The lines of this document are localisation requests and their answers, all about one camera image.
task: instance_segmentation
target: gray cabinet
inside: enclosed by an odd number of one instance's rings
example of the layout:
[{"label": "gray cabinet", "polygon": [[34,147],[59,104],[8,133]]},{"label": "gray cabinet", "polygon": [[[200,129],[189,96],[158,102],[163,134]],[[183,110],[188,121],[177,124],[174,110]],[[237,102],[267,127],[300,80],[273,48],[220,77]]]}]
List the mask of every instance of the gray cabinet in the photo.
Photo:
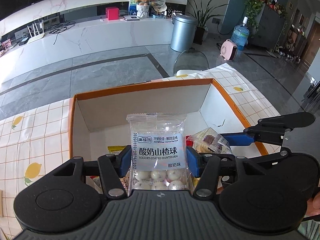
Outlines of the gray cabinet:
[{"label": "gray cabinet", "polygon": [[248,42],[252,45],[273,50],[282,32],[285,19],[280,17],[276,11],[270,9],[268,6],[264,6],[259,18],[259,27],[257,28],[254,37],[249,38]]}]

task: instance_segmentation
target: table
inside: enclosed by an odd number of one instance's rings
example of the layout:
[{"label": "table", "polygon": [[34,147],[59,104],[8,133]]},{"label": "table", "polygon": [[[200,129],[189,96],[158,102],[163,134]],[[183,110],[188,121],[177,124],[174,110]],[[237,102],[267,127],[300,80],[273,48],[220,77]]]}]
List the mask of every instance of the table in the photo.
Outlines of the table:
[{"label": "table", "polygon": [[0,81],[5,82],[33,69],[89,53],[169,44],[172,30],[171,19],[147,18],[130,22],[98,19],[77,23],[58,36],[45,33],[40,40],[17,45],[5,52],[0,57]]},{"label": "table", "polygon": [[[247,127],[255,125],[260,118],[280,115],[243,75],[227,63],[201,73],[152,82],[195,78],[214,78],[230,95]],[[0,217],[0,228],[8,237],[21,231],[13,213],[16,195],[71,157],[68,119],[72,100],[58,101],[0,121],[0,189],[3,191],[4,213],[4,217]],[[280,146],[263,145],[268,154],[280,150]]]}]

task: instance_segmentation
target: wall outlet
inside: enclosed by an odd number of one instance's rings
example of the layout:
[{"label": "wall outlet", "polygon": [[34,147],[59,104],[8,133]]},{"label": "wall outlet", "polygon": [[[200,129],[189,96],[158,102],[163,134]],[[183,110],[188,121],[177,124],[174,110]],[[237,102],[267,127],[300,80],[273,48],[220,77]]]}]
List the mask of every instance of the wall outlet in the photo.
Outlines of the wall outlet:
[{"label": "wall outlet", "polygon": [[219,24],[220,21],[221,21],[221,19],[219,19],[219,18],[212,18],[212,23]]}]

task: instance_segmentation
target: lemon print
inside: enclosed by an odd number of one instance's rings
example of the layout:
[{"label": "lemon print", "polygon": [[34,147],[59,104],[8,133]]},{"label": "lemon print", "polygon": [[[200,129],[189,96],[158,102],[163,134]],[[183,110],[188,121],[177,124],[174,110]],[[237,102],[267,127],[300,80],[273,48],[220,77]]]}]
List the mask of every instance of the lemon print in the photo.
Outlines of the lemon print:
[{"label": "lemon print", "polygon": [[184,74],[184,75],[180,75],[180,76],[176,76],[176,77],[187,77],[188,75],[187,74]]},{"label": "lemon print", "polygon": [[240,88],[240,87],[234,87],[233,88],[235,91],[238,91],[238,92],[242,92],[243,91],[243,88]]},{"label": "lemon print", "polygon": [[17,124],[21,122],[23,116],[18,116],[12,123],[12,129],[14,129],[15,127],[17,127]]},{"label": "lemon print", "polygon": [[36,176],[39,175],[40,173],[40,169],[41,169],[42,164],[39,163],[31,163],[27,170],[26,173],[24,175],[24,184],[26,186],[29,186],[30,183],[32,183],[33,181],[30,179],[34,179]]}]

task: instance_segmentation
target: checkered tablecloth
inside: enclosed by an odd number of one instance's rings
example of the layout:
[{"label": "checkered tablecloth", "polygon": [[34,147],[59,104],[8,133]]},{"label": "checkered tablecloth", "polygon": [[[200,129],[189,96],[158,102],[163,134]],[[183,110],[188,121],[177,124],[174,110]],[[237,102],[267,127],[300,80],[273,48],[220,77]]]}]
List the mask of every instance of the checkered tablecloth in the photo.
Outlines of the checkered tablecloth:
[{"label": "checkered tablecloth", "polygon": [[[230,95],[250,125],[279,113],[238,71],[227,63],[201,73],[153,82],[214,78]],[[0,228],[13,238],[21,227],[13,213],[16,195],[69,159],[68,116],[72,98],[41,106],[0,121]],[[268,153],[280,147],[264,144]]]}]

